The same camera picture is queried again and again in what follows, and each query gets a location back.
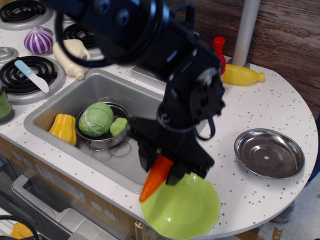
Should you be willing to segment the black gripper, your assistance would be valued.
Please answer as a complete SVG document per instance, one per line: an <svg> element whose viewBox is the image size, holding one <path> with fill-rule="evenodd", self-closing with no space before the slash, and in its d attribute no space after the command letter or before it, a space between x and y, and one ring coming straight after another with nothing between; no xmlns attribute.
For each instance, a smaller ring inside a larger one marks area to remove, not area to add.
<svg viewBox="0 0 320 240"><path fill-rule="evenodd" d="M208 120L215 135L213 117L220 115L225 103L218 58L187 58L168 69L140 63L166 82L156 119L132 117L130 133L138 141L141 167L149 172L159 151L173 161L165 184L176 185L186 173L206 175L214 165L213 158L197 143L196 126Z"/></svg>

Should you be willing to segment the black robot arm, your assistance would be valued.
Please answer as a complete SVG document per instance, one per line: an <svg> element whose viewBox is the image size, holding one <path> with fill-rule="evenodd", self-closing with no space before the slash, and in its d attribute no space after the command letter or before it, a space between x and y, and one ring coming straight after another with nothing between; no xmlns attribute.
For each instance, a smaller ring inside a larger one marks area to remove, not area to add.
<svg viewBox="0 0 320 240"><path fill-rule="evenodd" d="M206 41L194 32L195 8L182 0L46 0L56 13L55 33L63 46L63 17L69 16L94 34L101 60L76 64L98 68L130 65L152 72L166 83L156 119L132 117L131 136L138 141L141 166L150 170L158 155L172 160L166 183L175 185L187 173L205 178L214 160L198 144L196 126L224 107L221 62Z"/></svg>

